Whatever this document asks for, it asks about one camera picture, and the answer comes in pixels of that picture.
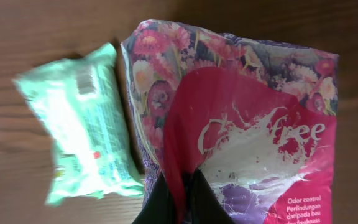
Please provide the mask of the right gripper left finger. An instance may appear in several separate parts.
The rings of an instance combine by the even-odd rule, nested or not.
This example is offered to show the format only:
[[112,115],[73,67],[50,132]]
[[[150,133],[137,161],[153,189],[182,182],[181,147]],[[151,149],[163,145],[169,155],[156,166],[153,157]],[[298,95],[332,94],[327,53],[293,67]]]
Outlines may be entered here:
[[132,224],[175,224],[173,197],[163,174],[160,174],[150,197]]

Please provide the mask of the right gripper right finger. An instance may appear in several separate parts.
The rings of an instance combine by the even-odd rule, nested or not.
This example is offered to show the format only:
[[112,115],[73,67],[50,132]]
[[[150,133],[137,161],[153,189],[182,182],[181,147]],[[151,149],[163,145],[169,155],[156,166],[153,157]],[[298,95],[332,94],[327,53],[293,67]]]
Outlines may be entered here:
[[192,224],[234,224],[199,169],[191,176],[186,196]]

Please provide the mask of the red purple pad pack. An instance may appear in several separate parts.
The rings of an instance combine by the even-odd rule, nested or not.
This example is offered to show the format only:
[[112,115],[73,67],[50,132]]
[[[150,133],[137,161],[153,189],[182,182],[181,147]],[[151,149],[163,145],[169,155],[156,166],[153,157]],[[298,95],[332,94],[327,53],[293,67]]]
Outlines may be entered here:
[[332,223],[337,54],[154,19],[121,49],[144,206],[163,174],[191,223],[199,169],[234,223]]

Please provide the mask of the mint green wipes pack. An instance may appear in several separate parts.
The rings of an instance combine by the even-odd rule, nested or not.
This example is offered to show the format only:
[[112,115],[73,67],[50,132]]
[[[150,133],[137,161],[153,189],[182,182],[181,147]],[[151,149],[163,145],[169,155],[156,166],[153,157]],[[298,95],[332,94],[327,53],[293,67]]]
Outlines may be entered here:
[[110,43],[81,59],[61,59],[19,74],[14,84],[51,135],[54,177],[46,199],[139,197],[144,186],[129,132]]

